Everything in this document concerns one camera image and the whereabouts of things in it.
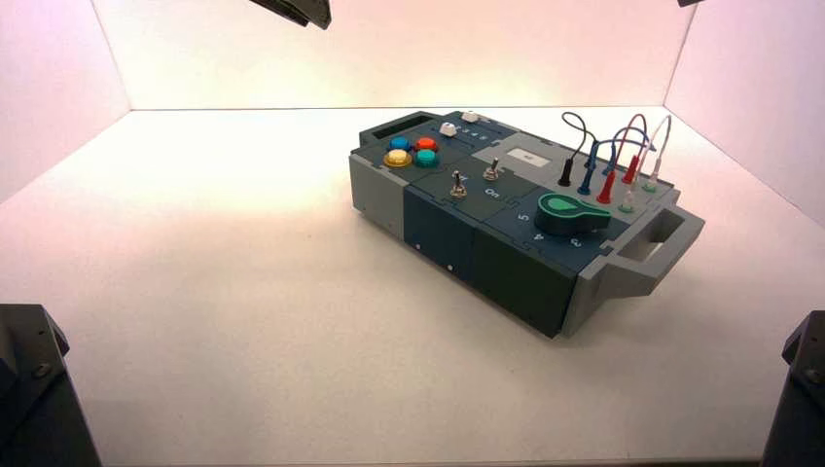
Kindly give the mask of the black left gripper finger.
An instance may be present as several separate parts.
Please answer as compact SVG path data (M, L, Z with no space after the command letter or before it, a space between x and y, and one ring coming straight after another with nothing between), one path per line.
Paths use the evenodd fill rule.
M294 6L290 1L283 0L250 0L252 3L272 12L282 18L301 26L307 27L309 24L308 16L303 13L298 7Z
M307 20L326 30L332 22L331 3L329 0L304 0L303 12Z

